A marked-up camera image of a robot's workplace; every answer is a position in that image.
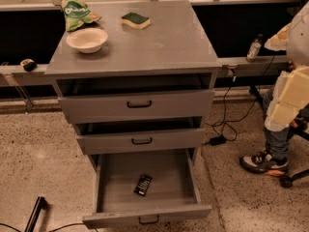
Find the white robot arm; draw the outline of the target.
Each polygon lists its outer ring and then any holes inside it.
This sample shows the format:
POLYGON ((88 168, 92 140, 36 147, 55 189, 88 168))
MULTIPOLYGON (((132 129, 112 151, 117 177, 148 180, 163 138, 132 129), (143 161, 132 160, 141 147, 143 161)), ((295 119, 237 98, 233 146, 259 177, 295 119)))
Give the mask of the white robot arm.
POLYGON ((282 131, 309 104, 309 2, 290 23, 267 40, 265 47, 285 50, 294 65, 277 78, 265 118, 269 131, 282 131))

